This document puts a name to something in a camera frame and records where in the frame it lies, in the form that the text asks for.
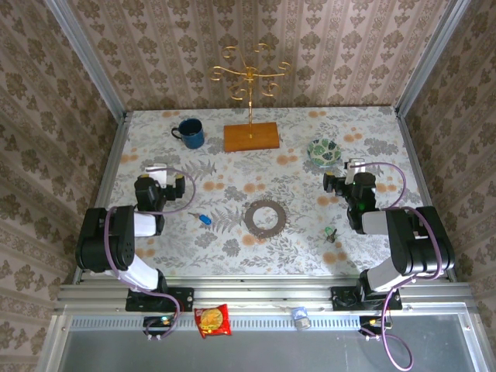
patterned wallpaper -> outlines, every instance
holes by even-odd
[[[257,107],[391,105],[402,93],[447,0],[70,0],[127,110],[226,108],[208,69],[293,66]],[[253,45],[266,43],[272,56]]]
[[[34,370],[115,122],[43,2],[0,2],[0,370]]]
[[[407,115],[434,205],[496,351],[496,1],[473,0]]]

blue mug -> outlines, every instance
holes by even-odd
[[[174,134],[174,131],[179,132],[180,136]],[[203,135],[202,122],[198,119],[186,119],[174,127],[170,134],[184,142],[188,149],[198,149],[205,143],[205,136]]]

snack bag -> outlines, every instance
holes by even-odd
[[[203,338],[217,335],[231,336],[226,304],[217,308],[196,308],[195,321]]]

table surface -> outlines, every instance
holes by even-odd
[[[166,275],[305,274],[356,275],[389,256],[386,236],[361,236],[348,225],[344,199],[324,192],[325,171],[344,175],[343,160],[323,170],[312,164],[310,141],[327,137],[341,147],[343,159],[398,165],[407,178],[399,205],[422,204],[412,166],[392,108],[257,108],[254,122],[277,122],[281,147],[224,153],[223,127],[247,121],[247,109],[134,112],[115,177],[110,205],[135,205],[134,182],[145,166],[163,163],[191,174],[197,194],[188,212],[208,215],[203,225],[187,212],[166,217],[161,236],[136,238],[136,253]],[[205,145],[187,149],[171,136],[171,128],[186,118],[203,123]],[[402,180],[395,169],[367,168],[377,177],[377,206],[389,206],[400,194]],[[178,201],[184,205],[191,184]],[[249,203],[269,198],[284,204],[288,223],[279,236],[258,240],[243,222]],[[261,209],[257,225],[269,227],[276,215]],[[327,226],[337,228],[335,243],[326,241]]]

